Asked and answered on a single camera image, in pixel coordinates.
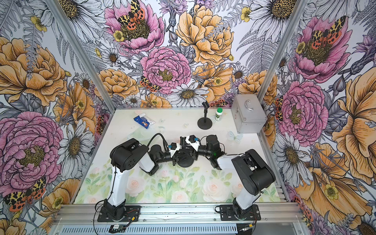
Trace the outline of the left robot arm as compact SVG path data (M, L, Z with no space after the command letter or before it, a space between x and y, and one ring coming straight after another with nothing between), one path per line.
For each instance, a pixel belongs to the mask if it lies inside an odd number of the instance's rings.
M164 162L178 163L179 160L192 157L188 150L172 143L167 151L162 151L159 145L149 148L132 138L110 153L111 164L114 167L112 175L112 189L98 216L98 222L122 221L126 218L126 189L131 170L139 166L148 175L154 175L159 164Z

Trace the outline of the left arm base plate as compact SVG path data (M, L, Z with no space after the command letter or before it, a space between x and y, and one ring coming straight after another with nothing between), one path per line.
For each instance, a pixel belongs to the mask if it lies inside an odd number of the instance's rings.
M98 222L137 222L140 216L141 206L120 205L116 208L103 206L97 218Z

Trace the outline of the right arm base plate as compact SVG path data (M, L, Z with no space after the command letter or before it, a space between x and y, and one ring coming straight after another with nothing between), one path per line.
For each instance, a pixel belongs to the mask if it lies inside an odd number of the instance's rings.
M253 204L247 209L237 205L219 205L215 208L221 221L259 221L261 220L258 205Z

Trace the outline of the black round stand base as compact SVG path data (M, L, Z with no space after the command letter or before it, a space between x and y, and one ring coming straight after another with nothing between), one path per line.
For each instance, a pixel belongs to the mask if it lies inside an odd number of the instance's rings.
M202 117L198 120L197 125L202 130L208 130L212 127L212 121L207 117Z

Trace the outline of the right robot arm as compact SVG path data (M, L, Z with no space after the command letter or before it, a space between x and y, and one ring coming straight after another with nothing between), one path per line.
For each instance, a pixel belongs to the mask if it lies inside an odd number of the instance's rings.
M259 208L255 204L262 191L276 181L276 176L254 149L241 154L227 154L225 147L216 135L205 137L206 142L194 135L181 137L180 146L184 157L196 161L198 156L205 157L211 166L218 170L235 170L243 186L240 193L233 199L232 207L220 206L221 218L230 220L260 220Z

